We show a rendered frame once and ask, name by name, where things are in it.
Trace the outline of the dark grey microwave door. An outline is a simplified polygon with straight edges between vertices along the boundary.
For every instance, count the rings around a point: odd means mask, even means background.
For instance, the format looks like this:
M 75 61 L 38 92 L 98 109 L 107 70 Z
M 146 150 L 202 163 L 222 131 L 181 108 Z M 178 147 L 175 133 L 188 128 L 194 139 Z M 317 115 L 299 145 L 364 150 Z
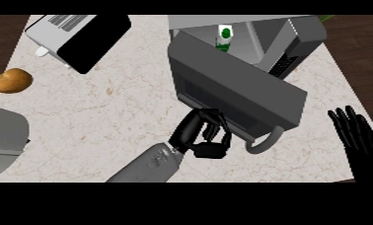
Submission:
M 308 92 L 184 32 L 171 40 L 168 58 L 180 101 L 219 110 L 246 151 L 265 152 L 299 126 Z

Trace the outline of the silver and black toaster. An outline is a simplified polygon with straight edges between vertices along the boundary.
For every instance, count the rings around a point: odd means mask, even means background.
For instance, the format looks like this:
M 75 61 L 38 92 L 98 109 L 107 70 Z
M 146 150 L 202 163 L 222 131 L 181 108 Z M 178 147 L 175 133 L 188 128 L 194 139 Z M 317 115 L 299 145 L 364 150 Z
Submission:
M 131 28 L 126 15 L 45 15 L 26 29 L 39 46 L 66 68 L 85 74 Z

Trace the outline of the grey rounded appliance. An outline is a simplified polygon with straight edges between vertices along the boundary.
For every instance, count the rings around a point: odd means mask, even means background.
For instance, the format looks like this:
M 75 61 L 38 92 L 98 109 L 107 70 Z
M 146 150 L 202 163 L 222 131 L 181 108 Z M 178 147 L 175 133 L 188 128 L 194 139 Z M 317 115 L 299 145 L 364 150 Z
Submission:
M 0 109 L 0 174 L 14 163 L 29 142 L 29 123 L 16 112 Z

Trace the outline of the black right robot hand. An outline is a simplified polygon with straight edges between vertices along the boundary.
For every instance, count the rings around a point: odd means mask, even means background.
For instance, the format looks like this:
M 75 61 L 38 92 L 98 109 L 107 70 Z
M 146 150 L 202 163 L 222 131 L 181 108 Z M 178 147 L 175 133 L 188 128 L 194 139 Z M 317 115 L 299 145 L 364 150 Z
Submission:
M 352 106 L 327 112 L 358 183 L 373 184 L 373 127 Z

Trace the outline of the brown potato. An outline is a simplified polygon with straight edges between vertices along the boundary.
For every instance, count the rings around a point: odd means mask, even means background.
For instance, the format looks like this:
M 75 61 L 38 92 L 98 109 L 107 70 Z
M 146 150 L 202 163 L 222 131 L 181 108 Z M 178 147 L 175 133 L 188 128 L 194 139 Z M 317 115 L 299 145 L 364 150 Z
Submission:
M 32 84 L 32 75 L 22 69 L 8 69 L 0 74 L 0 93 L 11 94 L 22 92 Z

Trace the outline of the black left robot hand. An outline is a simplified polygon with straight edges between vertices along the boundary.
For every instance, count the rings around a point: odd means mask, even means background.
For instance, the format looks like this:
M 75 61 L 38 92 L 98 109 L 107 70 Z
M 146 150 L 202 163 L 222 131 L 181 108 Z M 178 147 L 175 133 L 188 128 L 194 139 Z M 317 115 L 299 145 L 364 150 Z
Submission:
M 230 148 L 231 132 L 218 109 L 193 109 L 169 139 L 180 153 L 187 150 L 196 158 L 221 159 Z

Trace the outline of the grey microwave body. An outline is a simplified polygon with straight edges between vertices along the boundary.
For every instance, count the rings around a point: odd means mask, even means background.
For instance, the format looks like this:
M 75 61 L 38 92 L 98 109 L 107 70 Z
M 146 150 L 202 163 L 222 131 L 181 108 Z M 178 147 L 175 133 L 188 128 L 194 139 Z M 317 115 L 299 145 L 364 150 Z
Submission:
M 228 28 L 227 53 L 280 79 L 325 41 L 315 15 L 169 15 L 168 20 L 171 38 L 184 32 L 212 46 Z

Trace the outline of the white and green milk carton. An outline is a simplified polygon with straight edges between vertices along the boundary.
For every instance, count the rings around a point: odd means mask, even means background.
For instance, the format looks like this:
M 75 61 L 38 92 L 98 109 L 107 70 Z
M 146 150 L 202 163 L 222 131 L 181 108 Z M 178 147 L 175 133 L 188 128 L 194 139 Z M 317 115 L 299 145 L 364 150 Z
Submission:
M 218 26 L 218 34 L 215 38 L 215 48 L 227 51 L 233 39 L 233 27 L 230 25 Z

